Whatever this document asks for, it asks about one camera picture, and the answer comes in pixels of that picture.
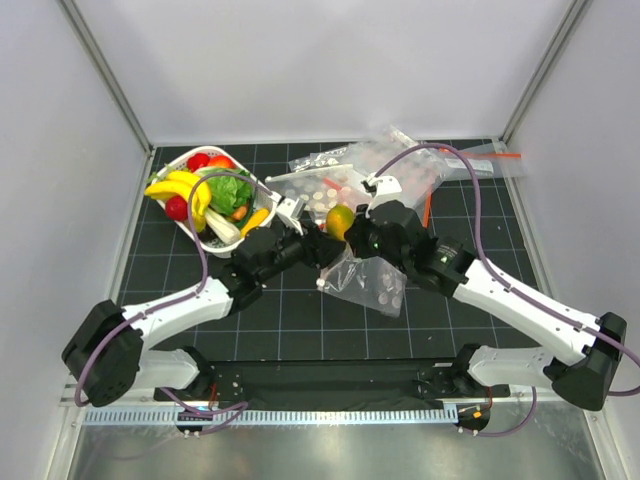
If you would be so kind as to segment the clear pink-dotted zip bag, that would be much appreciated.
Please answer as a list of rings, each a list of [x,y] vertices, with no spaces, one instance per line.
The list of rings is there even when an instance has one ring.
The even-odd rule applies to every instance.
[[[321,270],[317,289],[335,298],[398,317],[406,276],[380,258],[356,258],[349,247]]]

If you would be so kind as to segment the left aluminium frame post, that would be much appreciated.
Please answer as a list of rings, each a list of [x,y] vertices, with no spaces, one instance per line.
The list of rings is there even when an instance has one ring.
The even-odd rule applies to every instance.
[[[57,0],[56,4],[60,7],[63,15],[67,19],[71,29],[101,78],[107,92],[114,101],[131,133],[143,151],[147,155],[150,155],[153,150],[153,143],[145,133],[77,2],[73,0]]]

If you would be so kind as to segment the orange-edged flat bag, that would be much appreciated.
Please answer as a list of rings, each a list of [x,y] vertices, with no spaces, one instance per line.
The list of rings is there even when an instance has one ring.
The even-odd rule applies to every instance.
[[[423,218],[422,218],[422,224],[425,228],[429,226],[429,222],[431,219],[431,204],[432,204],[432,193],[428,193],[425,198],[424,212],[423,212]]]

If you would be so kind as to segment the yellow banana bunch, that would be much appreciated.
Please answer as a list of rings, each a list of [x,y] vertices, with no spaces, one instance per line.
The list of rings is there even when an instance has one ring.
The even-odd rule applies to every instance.
[[[200,184],[193,196],[191,192],[200,177],[187,171],[172,171],[165,180],[150,184],[144,190],[144,195],[164,203],[176,195],[181,196],[188,203],[188,213],[191,212],[196,232],[205,229],[205,212],[211,201],[211,191],[207,183]]]

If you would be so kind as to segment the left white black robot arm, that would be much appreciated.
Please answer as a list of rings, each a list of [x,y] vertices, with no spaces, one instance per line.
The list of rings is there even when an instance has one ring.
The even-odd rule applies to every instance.
[[[208,395],[212,373],[194,349],[157,350],[163,341],[201,323],[224,319],[254,303],[266,281],[297,263],[324,268],[345,242],[316,225],[296,231],[257,227],[213,274],[155,301],[94,305],[63,349],[76,379],[77,406],[107,406],[133,389],[171,388],[190,400]]]

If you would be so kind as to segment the orange green mango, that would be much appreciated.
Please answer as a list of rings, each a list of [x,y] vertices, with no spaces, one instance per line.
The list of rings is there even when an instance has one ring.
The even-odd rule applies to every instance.
[[[351,228],[355,220],[354,212],[346,205],[338,204],[332,207],[326,216],[325,229],[333,238],[344,241],[345,233]]]

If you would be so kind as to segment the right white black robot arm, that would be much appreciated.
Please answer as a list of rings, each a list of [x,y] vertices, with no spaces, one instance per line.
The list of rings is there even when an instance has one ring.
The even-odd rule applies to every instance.
[[[559,303],[463,244],[431,236],[397,200],[358,206],[345,238],[357,257],[380,257],[419,288],[482,310],[536,342],[534,348],[465,346],[450,372],[460,395],[484,386],[531,386],[588,411],[601,410],[612,396],[627,330],[622,317],[597,317]]]

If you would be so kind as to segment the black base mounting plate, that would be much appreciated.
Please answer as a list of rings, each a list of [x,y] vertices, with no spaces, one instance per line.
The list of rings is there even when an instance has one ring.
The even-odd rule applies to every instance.
[[[246,401],[252,410],[393,411],[440,408],[446,400],[480,403],[506,398],[509,387],[482,387],[454,377],[451,360],[301,360],[212,362],[212,375],[175,395]]]

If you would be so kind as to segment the small orange carrot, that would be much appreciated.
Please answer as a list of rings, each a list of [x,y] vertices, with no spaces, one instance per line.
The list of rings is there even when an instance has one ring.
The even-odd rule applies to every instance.
[[[231,218],[234,221],[240,221],[247,215],[248,210],[249,208],[247,205],[242,205],[233,212],[233,214],[231,215]]]

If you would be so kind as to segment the red apple front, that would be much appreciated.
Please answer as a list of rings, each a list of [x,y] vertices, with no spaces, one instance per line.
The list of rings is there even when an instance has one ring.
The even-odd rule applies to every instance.
[[[166,216],[176,222],[184,222],[188,219],[188,203],[179,195],[169,198],[165,202]]]

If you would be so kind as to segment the white plastic basket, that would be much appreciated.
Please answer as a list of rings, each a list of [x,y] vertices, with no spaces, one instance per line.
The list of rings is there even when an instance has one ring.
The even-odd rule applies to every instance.
[[[194,148],[152,174],[144,195],[156,201],[202,249],[228,258],[254,227],[267,227],[277,201],[225,150]]]

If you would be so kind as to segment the green lettuce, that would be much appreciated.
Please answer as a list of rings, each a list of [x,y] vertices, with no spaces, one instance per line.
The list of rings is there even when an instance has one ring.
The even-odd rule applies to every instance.
[[[253,186],[240,177],[249,177],[249,173],[242,169],[219,169],[204,167],[196,171],[200,177],[213,173],[230,172],[233,176],[222,175],[207,179],[206,183],[211,191],[209,206],[223,215],[231,215],[240,206],[247,204],[253,196]]]

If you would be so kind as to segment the yellow pepper piece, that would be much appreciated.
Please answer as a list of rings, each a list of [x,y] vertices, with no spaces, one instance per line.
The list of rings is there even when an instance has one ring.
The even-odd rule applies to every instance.
[[[241,229],[241,237],[244,238],[252,229],[261,226],[269,215],[270,211],[267,208],[256,210]]]

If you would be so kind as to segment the aluminium frame post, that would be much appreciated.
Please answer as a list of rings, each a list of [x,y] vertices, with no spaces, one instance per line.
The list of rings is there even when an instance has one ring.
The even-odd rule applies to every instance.
[[[67,19],[71,29],[101,78],[107,92],[114,101],[131,133],[143,151],[147,155],[150,155],[153,150],[153,143],[145,133],[77,2],[73,0],[57,0],[56,4],[60,7],[63,15]]]
[[[558,27],[554,31],[544,53],[528,81],[522,95],[500,135],[500,139],[508,143],[518,131],[536,96],[551,75],[564,50],[575,34],[582,19],[593,2],[591,0],[573,0],[564,13]]]

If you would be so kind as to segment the clear white-dotted zip bag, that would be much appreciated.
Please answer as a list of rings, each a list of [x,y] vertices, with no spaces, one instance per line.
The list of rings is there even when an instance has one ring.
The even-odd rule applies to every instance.
[[[338,204],[352,211],[358,205],[369,204],[372,197],[362,184],[364,180],[351,164],[346,164],[267,176],[264,182],[285,197],[301,199],[314,220],[324,220]]]

